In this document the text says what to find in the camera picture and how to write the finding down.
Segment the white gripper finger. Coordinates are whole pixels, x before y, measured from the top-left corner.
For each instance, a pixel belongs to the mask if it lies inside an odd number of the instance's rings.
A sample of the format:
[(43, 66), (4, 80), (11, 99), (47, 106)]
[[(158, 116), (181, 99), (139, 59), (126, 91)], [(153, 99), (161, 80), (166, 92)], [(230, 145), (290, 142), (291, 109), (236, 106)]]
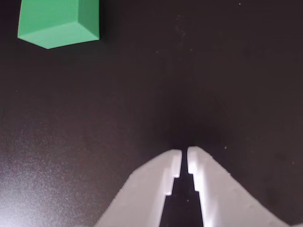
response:
[(205, 227), (288, 227), (243, 187), (209, 153), (187, 149), (187, 169), (199, 192)]
[(172, 149), (133, 171), (96, 226), (158, 227), (181, 162), (182, 151)]

